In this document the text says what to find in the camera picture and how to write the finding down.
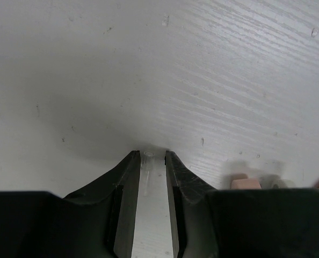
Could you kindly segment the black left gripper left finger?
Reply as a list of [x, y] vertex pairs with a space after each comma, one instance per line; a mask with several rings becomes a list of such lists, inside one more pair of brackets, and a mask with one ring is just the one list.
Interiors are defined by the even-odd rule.
[[140, 152], [61, 198], [0, 191], [0, 257], [130, 257]]

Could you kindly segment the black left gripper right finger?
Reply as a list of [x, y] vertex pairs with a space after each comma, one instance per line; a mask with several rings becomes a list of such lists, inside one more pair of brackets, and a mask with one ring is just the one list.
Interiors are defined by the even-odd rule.
[[174, 257], [319, 257], [319, 190], [217, 190], [165, 165]]

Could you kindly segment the pink eraser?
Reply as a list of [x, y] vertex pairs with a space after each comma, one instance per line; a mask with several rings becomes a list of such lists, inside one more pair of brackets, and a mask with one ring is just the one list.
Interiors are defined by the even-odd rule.
[[261, 189], [260, 183], [256, 178], [249, 178], [246, 174], [233, 175], [230, 188], [233, 190]]

